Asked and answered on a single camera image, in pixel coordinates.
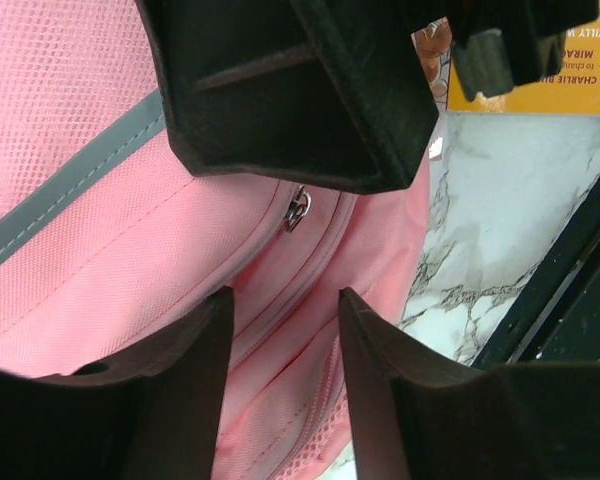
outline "black metal frame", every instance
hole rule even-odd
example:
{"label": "black metal frame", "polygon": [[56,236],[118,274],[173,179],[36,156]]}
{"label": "black metal frame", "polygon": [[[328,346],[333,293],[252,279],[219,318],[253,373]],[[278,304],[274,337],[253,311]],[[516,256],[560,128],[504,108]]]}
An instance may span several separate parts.
{"label": "black metal frame", "polygon": [[600,178],[477,356],[600,361]]}

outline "cartoon illustration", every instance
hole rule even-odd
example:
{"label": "cartoon illustration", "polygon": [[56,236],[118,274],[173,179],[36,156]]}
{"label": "cartoon illustration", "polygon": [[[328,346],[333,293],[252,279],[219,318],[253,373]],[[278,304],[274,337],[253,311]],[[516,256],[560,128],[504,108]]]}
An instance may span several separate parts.
{"label": "cartoon illustration", "polygon": [[451,48],[451,40],[451,28],[446,18],[414,34],[416,53],[435,98],[444,97],[449,90],[447,80],[441,78],[441,73],[442,58]]}

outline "pink fabric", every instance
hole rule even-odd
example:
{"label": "pink fabric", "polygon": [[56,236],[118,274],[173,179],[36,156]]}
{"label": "pink fabric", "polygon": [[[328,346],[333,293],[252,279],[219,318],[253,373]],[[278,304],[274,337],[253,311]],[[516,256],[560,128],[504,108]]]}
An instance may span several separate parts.
{"label": "pink fabric", "polygon": [[[155,88],[132,0],[0,0],[0,218]],[[0,367],[70,373],[229,283],[236,334],[213,478],[313,479],[349,435],[337,292],[352,286],[399,319],[428,181],[425,160],[408,191],[309,187],[313,207],[288,234],[296,185],[191,178],[162,133],[0,266]]]}

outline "zipper track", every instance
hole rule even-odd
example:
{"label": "zipper track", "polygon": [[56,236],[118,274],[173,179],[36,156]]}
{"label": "zipper track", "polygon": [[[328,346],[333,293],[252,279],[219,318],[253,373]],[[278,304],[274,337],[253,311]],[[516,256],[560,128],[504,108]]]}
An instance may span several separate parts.
{"label": "zipper track", "polygon": [[[264,334],[260,338],[258,338],[258,340],[253,345],[251,345],[242,355],[240,355],[240,357],[234,363],[232,363],[230,365],[229,371],[237,368],[240,364],[242,364],[244,361],[246,361],[256,350],[258,350],[277,331],[278,327],[282,324],[282,321],[285,318],[287,318],[287,316],[295,309],[295,307],[299,303],[301,303],[302,300],[304,300],[304,298],[307,296],[309,291],[311,291],[311,289],[317,283],[318,279],[320,278],[320,276],[322,275],[324,270],[327,268],[327,265],[329,264],[329,261],[335,254],[338,245],[340,245],[340,241],[342,240],[344,231],[346,230],[346,227],[349,224],[349,219],[351,218],[351,212],[353,211],[354,206],[355,206],[355,197],[340,193],[340,196],[338,197],[338,201],[336,203],[336,207],[333,212],[332,221],[336,217],[336,215],[338,213],[340,213],[340,211],[343,209],[349,210],[349,213],[343,215],[341,224],[338,225],[336,233],[335,233],[331,243],[328,245],[326,252],[324,253],[324,256],[322,257],[322,259],[320,261],[319,267],[314,269],[312,271],[310,277],[302,284],[300,292],[297,293],[298,291],[295,290],[296,294],[293,295],[289,301],[285,302],[273,315],[271,315],[271,321],[268,322],[267,330],[264,332]],[[324,241],[324,238],[327,236],[327,234],[329,232],[330,232],[330,228],[327,227],[327,229],[325,229],[325,231],[324,231],[322,238],[317,243],[317,246],[314,249],[314,252],[320,248],[320,244]],[[300,269],[298,270],[298,273],[301,272],[303,268],[305,268],[305,265],[300,267]],[[275,302],[286,292],[288,292],[288,287],[285,287],[271,301],[271,303]],[[254,323],[254,322],[257,322],[258,320],[260,320],[262,318],[262,315],[263,315],[263,313],[257,315],[252,320],[251,323]]]}
{"label": "zipper track", "polygon": [[331,399],[331,395],[334,391],[333,377],[338,364],[339,352],[339,349],[335,345],[331,348],[331,352],[329,353],[329,357],[327,358],[325,364],[326,372],[320,379],[320,383],[316,389],[316,401],[313,402],[311,408],[307,412],[300,435],[293,444],[291,450],[289,450],[289,453],[273,470],[271,475],[267,477],[267,480],[275,479],[278,475],[280,475],[281,469],[293,461],[300,454],[300,452],[302,452],[307,442],[311,440],[315,434],[316,427],[318,427],[322,422],[322,418],[327,410],[327,405],[329,404],[329,400]]}
{"label": "zipper track", "polygon": [[[276,188],[276,192],[274,193],[274,197],[275,197],[278,189],[281,188],[281,186],[283,184],[284,184],[284,182],[279,181],[278,186]],[[285,203],[284,203],[285,209],[284,209],[284,213],[280,216],[280,223],[274,224],[275,226],[271,227],[270,232],[267,235],[264,235],[262,240],[252,249],[252,251],[249,252],[248,255],[245,255],[234,266],[234,268],[230,272],[228,272],[220,280],[218,280],[216,283],[214,283],[209,288],[207,288],[204,292],[202,292],[199,295],[199,297],[201,299],[207,298],[209,295],[213,294],[213,292],[215,292],[218,289],[220,289],[221,287],[225,286],[229,280],[231,280],[233,277],[235,277],[238,272],[244,270],[244,268],[246,268],[247,265],[249,265],[258,255],[260,255],[260,253],[262,253],[262,251],[266,248],[267,245],[269,245],[273,240],[275,240],[277,238],[277,235],[280,233],[280,231],[282,230],[282,228],[285,225],[286,216],[287,216],[286,214],[288,212],[288,206],[293,201],[293,199],[296,197],[299,186],[300,186],[300,184],[297,184],[297,183],[290,184],[290,190],[289,190],[290,193],[287,195],[288,200],[285,201]],[[267,212],[264,213],[264,215],[262,217],[263,219],[265,218],[265,216],[267,216],[270,213],[270,208],[271,207],[269,207]],[[177,305],[177,303],[174,305],[171,305],[171,307],[169,307],[169,309],[166,312],[168,312],[171,308],[174,308]],[[121,350],[121,349],[127,348],[130,345],[132,345],[133,343],[135,343],[137,341],[137,337],[140,335],[143,335],[143,332],[145,331],[145,329],[149,328],[152,323],[153,322],[151,322],[149,325],[147,325],[145,328],[143,328],[139,332],[136,332],[131,338],[128,338],[127,340],[122,342],[122,344],[120,346],[116,347],[116,349]]]}

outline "metal zipper pull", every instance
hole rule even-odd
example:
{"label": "metal zipper pull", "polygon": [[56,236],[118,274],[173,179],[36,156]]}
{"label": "metal zipper pull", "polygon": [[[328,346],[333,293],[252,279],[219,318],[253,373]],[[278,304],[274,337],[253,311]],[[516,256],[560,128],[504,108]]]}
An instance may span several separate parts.
{"label": "metal zipper pull", "polygon": [[304,185],[298,189],[298,193],[289,204],[289,209],[284,217],[284,225],[287,232],[293,232],[302,219],[307,216],[311,209],[311,194],[307,192]]}

